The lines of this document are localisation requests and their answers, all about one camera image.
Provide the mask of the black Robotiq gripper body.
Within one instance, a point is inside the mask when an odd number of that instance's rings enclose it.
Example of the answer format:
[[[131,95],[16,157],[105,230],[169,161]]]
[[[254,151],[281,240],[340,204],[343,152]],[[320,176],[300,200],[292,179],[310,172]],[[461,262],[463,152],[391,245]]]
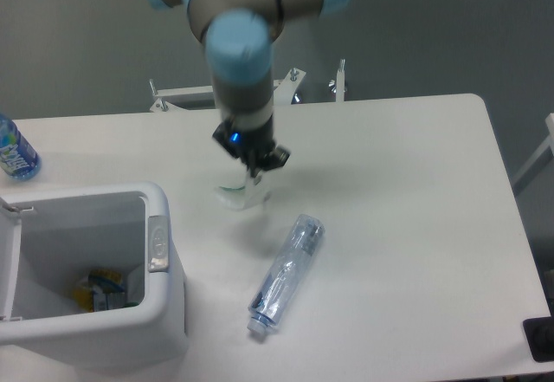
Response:
[[[249,156],[258,158],[276,147],[273,118],[254,130],[239,130],[230,120],[222,122],[212,138],[233,158],[245,165]]]

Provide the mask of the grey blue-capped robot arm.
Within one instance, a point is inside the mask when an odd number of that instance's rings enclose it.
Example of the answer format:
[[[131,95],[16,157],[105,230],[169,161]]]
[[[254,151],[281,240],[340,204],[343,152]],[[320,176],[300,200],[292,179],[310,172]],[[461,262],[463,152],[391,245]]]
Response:
[[[274,139],[273,43],[285,24],[325,16],[350,0],[148,0],[155,9],[184,7],[202,45],[221,123],[214,140],[250,178],[283,167],[290,152]]]

